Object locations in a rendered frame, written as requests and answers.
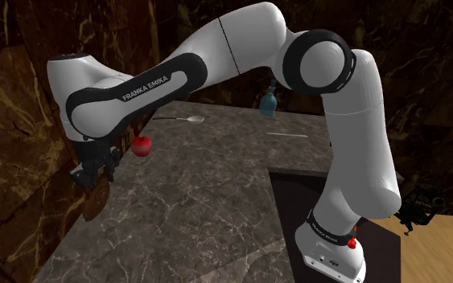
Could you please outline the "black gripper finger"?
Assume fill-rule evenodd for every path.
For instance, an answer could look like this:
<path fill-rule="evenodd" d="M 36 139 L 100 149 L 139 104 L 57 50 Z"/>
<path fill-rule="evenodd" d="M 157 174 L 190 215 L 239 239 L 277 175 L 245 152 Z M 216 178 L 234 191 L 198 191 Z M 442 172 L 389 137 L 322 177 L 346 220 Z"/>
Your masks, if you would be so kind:
<path fill-rule="evenodd" d="M 119 166 L 120 163 L 120 150 L 113 146 L 109 150 L 108 156 L 105 158 L 105 175 L 110 182 L 114 181 L 114 171 L 115 168 Z"/>
<path fill-rule="evenodd" d="M 78 186 L 87 191 L 92 191 L 97 184 L 97 177 L 91 170 L 86 170 L 82 166 L 77 166 L 69 172 L 69 176 Z"/>

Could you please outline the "red apple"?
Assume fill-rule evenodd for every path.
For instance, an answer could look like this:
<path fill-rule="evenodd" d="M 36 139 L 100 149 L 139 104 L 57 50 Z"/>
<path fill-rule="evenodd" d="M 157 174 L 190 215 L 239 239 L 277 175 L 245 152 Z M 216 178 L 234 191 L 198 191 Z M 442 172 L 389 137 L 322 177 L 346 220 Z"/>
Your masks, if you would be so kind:
<path fill-rule="evenodd" d="M 130 144 L 131 151 L 138 157 L 146 157 L 152 148 L 152 141 L 148 137 L 137 136 Z"/>

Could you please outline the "silver spoon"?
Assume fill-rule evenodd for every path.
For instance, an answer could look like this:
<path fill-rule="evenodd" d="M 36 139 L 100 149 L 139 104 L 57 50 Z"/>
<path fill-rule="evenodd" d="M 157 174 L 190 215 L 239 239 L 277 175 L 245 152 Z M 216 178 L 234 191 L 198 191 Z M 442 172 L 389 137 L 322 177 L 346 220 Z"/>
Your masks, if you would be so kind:
<path fill-rule="evenodd" d="M 179 120 L 179 121 L 187 121 L 193 125 L 201 124 L 204 121 L 204 117 L 202 116 L 190 116 L 187 118 L 182 117 L 154 117 L 154 120 Z"/>

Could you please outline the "blue glass bottle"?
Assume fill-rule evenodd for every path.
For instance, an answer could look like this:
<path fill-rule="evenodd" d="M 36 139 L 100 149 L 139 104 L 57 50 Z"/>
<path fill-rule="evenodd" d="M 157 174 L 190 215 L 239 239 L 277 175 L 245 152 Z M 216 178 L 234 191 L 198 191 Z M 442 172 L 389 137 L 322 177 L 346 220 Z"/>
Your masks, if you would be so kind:
<path fill-rule="evenodd" d="M 268 93 L 260 100 L 259 111 L 262 116 L 273 117 L 277 108 L 277 99 L 274 96 L 276 89 L 276 80 L 271 80 Z"/>

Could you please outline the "dark robot stand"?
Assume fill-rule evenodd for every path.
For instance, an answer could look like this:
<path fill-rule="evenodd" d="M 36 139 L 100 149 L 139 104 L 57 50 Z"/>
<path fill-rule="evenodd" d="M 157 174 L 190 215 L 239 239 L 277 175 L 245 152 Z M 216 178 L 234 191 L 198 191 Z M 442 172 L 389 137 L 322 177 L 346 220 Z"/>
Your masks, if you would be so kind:
<path fill-rule="evenodd" d="M 270 181 L 295 283 L 338 283 L 307 267 L 294 239 L 296 228 L 316 205 L 326 179 L 271 172 Z M 401 283 L 401 238 L 365 218 L 357 228 L 367 264 L 364 283 Z"/>

